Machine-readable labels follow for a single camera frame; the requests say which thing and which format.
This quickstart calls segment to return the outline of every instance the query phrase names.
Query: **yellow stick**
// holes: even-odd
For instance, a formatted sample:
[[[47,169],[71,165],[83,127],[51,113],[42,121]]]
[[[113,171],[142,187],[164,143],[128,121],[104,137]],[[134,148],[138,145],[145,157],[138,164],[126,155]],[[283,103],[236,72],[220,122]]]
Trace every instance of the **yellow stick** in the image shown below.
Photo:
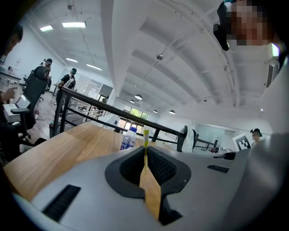
[[[148,165],[149,130],[144,130],[144,175]]]

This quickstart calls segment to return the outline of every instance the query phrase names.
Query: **white ceiling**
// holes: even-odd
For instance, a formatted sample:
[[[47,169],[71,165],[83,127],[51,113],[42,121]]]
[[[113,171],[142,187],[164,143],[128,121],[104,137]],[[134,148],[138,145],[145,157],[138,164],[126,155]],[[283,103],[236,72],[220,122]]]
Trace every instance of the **white ceiling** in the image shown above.
[[[231,43],[230,51],[222,51],[212,32],[220,2],[44,0],[28,15],[63,61],[74,65],[65,58],[77,59],[76,68],[90,71],[86,63],[101,67],[99,74],[112,79],[120,99],[129,103],[141,94],[147,111],[167,113],[192,103],[257,111],[271,47]],[[87,27],[61,25],[74,21],[86,21]],[[39,30],[50,24],[53,32]]]
[[[103,44],[100,16],[100,0],[39,0],[28,11],[26,19],[31,27],[49,47],[65,62],[75,68],[96,72],[110,78]],[[86,28],[63,28],[61,23],[86,22]],[[52,31],[42,32],[39,28],[52,25]],[[95,65],[99,71],[88,67]]]

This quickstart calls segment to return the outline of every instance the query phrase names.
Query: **hand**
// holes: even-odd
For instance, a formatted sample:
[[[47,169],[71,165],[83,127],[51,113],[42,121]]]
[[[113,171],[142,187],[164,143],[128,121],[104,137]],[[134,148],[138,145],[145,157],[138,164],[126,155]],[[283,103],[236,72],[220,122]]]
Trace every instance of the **hand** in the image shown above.
[[[2,96],[2,101],[8,101],[9,99],[13,99],[15,96],[15,91],[17,88],[9,88]]]

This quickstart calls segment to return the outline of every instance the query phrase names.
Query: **cable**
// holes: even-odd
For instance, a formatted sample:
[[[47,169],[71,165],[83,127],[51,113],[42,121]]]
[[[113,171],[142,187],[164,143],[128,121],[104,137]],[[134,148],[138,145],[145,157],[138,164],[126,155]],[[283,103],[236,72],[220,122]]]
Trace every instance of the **cable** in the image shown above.
[[[43,119],[43,120],[41,120],[41,121],[44,121],[44,120],[51,120],[52,122],[54,122],[54,120],[52,120],[52,119],[50,119],[50,118],[45,118],[45,119]]]

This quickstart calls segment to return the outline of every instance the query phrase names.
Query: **black chair armrest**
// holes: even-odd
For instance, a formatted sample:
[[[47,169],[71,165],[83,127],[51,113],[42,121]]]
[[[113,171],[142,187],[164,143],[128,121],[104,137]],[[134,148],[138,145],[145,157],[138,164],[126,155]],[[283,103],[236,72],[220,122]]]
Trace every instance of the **black chair armrest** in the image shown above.
[[[28,108],[17,108],[17,109],[11,109],[11,112],[13,114],[21,114],[24,115],[26,113],[29,113],[30,110]]]

